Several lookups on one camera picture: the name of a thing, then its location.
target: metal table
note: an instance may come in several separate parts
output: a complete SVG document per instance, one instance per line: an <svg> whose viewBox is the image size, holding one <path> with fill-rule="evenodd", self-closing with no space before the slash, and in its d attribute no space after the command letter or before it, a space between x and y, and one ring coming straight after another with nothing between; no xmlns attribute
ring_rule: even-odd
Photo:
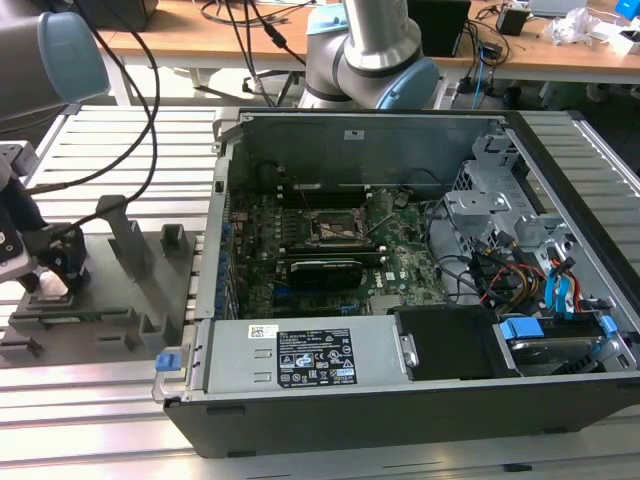
<svg viewBox="0 0 640 480"><path fill-rule="evenodd" d="M143 229L158 230L171 221L205 230L215 113L160 110L159 170L146 195L129 209ZM28 183L76 178L103 166L133 141L143 123L142 110L132 107L84 107L76 116L59 117L40 145L43 161ZM41 196L44 216L75 220L93 211L100 195L134 191L146 175L150 148L147 140L91 186ZM85 228L105 231L106 224L96 221ZM198 270L196 257L191 293ZM17 284L0 287L0 335L20 295ZM193 308L190 302L187 341ZM204 460L151 400L154 374L151 361L0 370L0 478L494 479L531 468L518 478L619 479L637 478L640 468L640 408L575 434Z"/></svg>

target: power supply label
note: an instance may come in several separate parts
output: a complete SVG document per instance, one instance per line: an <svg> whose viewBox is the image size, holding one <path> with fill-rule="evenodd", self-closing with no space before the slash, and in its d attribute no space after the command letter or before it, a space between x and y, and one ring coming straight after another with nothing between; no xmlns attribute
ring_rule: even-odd
<svg viewBox="0 0 640 480"><path fill-rule="evenodd" d="M282 388L356 383L348 328L278 332L278 385Z"/></svg>

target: label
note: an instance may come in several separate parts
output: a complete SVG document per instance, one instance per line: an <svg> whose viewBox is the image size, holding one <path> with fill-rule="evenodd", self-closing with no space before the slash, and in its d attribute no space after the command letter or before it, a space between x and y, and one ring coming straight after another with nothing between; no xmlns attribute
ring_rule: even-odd
<svg viewBox="0 0 640 480"><path fill-rule="evenodd" d="M249 325L249 338L276 338L278 325Z"/></svg>
<svg viewBox="0 0 640 480"><path fill-rule="evenodd" d="M282 388L355 385L356 362L348 328L278 332Z"/></svg>
<svg viewBox="0 0 640 480"><path fill-rule="evenodd" d="M364 130L345 130L345 140L364 140Z"/></svg>

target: green motherboard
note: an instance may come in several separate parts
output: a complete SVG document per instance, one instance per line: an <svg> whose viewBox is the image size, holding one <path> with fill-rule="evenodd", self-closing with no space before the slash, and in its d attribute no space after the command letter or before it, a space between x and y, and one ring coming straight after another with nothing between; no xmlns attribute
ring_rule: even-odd
<svg viewBox="0 0 640 480"><path fill-rule="evenodd" d="M404 191L381 189L356 208L316 208L315 200L309 206L306 199L301 208L288 208L282 196L232 197L239 317L381 315L402 305L443 303L444 285L424 243L426 205L409 197ZM314 252L309 247L317 246L319 253L308 259L321 263L343 252L345 244L359 265L361 258L365 264L376 259L355 272L359 283L356 278L349 288L330 290L292 284L294 261L287 256L296 247L307 247L308 254ZM323 253L325 247L331 253ZM343 252L341 258L351 259L351 253Z"/></svg>

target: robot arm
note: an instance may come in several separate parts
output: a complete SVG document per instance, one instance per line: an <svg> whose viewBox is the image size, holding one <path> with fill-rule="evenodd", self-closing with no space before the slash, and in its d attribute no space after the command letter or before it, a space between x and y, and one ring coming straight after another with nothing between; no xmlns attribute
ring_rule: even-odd
<svg viewBox="0 0 640 480"><path fill-rule="evenodd" d="M0 120L76 103L109 88L89 28L74 13L42 13L26 0L0 0ZM72 291L82 283L86 250L79 229L51 245L64 226L48 225L19 178L38 160L28 142L0 142L0 282L32 293L46 266Z"/></svg>
<svg viewBox="0 0 640 480"><path fill-rule="evenodd" d="M307 30L301 108L416 109L440 73L422 54L406 0L344 0L316 8Z"/></svg>
<svg viewBox="0 0 640 480"><path fill-rule="evenodd" d="M27 0L0 0L0 120L77 103L109 89L82 18L38 13Z"/></svg>

